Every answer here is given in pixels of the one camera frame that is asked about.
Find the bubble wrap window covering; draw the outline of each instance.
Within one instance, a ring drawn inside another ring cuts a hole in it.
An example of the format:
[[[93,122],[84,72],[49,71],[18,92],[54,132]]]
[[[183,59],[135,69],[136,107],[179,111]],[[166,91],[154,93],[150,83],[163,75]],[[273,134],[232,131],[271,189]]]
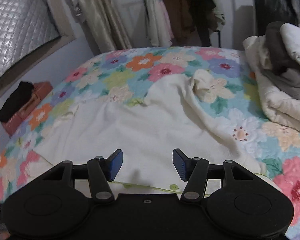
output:
[[[58,36],[45,0],[0,0],[0,76]]]

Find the mattress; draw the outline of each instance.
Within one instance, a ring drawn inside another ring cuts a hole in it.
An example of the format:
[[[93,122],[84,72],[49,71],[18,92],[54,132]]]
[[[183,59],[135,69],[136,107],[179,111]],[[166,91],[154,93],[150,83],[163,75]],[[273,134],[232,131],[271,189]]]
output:
[[[58,36],[45,0],[0,0],[0,76]]]
[[[42,101],[0,154],[0,202],[29,182],[29,167],[43,161],[32,149],[73,104],[103,97],[133,107],[142,103],[150,86],[163,76],[183,73],[190,77],[199,68],[214,77],[210,95],[204,102],[198,101],[200,106],[218,118],[250,155],[266,164],[268,178],[294,205],[287,237],[300,240],[300,133],[264,116],[255,76],[244,52],[230,49],[131,49],[101,54],[84,63]],[[180,193],[180,183],[177,180],[157,188],[115,181],[111,187],[116,192],[137,192],[141,186],[149,192]]]

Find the curtain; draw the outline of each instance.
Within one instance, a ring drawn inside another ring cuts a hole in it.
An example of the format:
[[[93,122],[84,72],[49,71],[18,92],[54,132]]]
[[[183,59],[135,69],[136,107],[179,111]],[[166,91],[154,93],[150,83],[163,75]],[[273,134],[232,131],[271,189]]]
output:
[[[113,0],[79,0],[100,51],[131,49],[131,44]]]

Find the silver rivet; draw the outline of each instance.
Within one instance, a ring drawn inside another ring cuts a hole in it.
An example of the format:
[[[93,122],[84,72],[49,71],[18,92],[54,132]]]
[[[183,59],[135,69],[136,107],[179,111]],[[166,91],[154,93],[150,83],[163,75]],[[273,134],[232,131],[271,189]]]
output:
[[[195,200],[197,199],[198,197],[200,197],[200,195],[197,193],[197,192],[194,192],[194,191],[188,191],[184,194],[184,197],[186,199],[191,199],[191,200]]]
[[[107,191],[101,191],[96,194],[96,198],[101,200],[109,199],[111,198],[111,196],[112,196],[111,193]]]

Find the floral bedspread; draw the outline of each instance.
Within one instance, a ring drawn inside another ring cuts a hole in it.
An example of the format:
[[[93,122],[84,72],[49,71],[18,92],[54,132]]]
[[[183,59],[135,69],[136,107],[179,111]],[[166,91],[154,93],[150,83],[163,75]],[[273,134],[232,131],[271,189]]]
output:
[[[2,151],[0,202],[27,182],[29,163],[40,158],[32,149],[72,104],[102,97],[132,107],[141,104],[153,82],[163,76],[184,73],[190,77],[198,68],[214,76],[201,106],[249,154],[267,165],[268,176],[294,205],[295,216],[287,236],[300,240],[300,133],[264,116],[255,76],[244,53],[229,49],[121,50],[101,54],[81,65],[42,101]],[[173,184],[170,189],[177,190],[178,186]]]

